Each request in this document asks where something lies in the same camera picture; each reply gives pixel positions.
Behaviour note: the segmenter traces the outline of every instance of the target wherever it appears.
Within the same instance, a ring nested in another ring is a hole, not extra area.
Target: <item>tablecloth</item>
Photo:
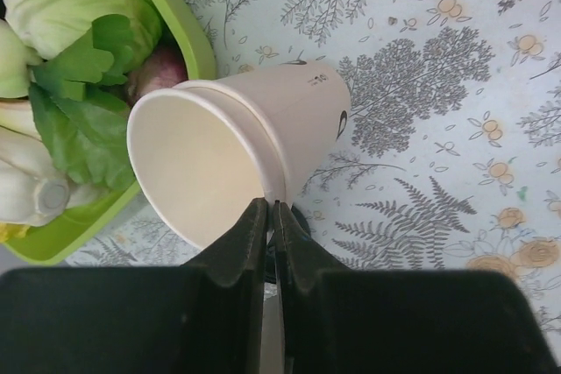
[[[502,272],[561,358],[561,0],[185,1],[221,76],[323,60],[349,86],[349,130],[296,199],[317,242],[359,269]],[[67,261],[197,252],[139,196]]]

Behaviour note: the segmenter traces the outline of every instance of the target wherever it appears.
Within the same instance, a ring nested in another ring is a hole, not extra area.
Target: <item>green plastic basket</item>
[[[152,0],[175,37],[187,65],[189,79],[216,79],[217,64],[202,27],[183,0]],[[5,246],[36,265],[56,265],[110,222],[140,192],[134,183],[82,208],[67,210],[44,227],[32,228],[25,238]]]

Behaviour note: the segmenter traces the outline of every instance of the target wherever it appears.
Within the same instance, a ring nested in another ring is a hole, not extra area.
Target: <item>floral tablecloth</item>
[[[352,124],[296,201],[317,242],[356,268],[502,272],[561,358],[561,0],[185,1],[220,75],[315,59],[347,82]],[[139,197],[67,261],[196,253]]]

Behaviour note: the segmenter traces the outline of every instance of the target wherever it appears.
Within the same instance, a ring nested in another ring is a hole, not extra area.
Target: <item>green leaf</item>
[[[132,60],[131,20],[105,15],[54,59],[33,67],[39,86],[60,98],[82,101],[87,85],[122,85],[125,66]]]
[[[100,85],[122,85],[124,70],[133,56],[131,20],[124,15],[105,15],[92,23],[94,47],[113,54],[113,66],[103,75]]]
[[[56,168],[78,184],[115,190],[130,186],[134,174],[126,149],[126,104],[92,86],[77,102],[33,83],[29,98],[35,125]]]

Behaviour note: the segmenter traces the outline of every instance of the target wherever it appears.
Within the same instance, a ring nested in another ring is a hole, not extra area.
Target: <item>paper cup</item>
[[[255,197],[292,204],[347,123],[337,72],[291,62],[142,98],[127,143],[146,198],[198,247],[231,228]]]

